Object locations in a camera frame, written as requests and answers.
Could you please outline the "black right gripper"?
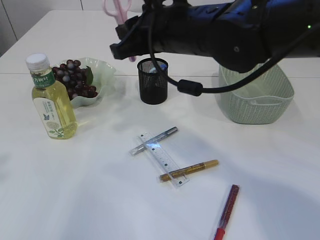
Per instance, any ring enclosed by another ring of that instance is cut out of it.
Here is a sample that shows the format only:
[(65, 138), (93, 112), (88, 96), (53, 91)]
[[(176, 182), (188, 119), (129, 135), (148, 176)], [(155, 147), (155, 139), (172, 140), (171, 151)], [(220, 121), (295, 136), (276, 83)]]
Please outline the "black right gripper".
[(245, 73), (271, 56), (261, 30), (266, 4), (254, 8), (249, 0), (235, 0), (192, 6), (176, 0), (164, 6), (147, 0), (140, 16), (116, 28), (120, 42), (110, 50), (117, 60), (152, 52), (209, 57)]

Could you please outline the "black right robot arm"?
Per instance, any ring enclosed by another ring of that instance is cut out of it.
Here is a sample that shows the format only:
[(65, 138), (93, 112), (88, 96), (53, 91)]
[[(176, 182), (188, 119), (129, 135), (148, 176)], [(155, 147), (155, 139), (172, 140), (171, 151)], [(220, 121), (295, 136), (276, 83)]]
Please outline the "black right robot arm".
[(152, 49), (211, 57), (239, 73), (264, 63), (320, 22), (317, 0), (236, 0), (199, 6), (185, 0), (169, 6), (147, 0), (142, 10), (142, 15), (116, 28), (120, 42), (110, 46), (115, 59), (146, 55)]

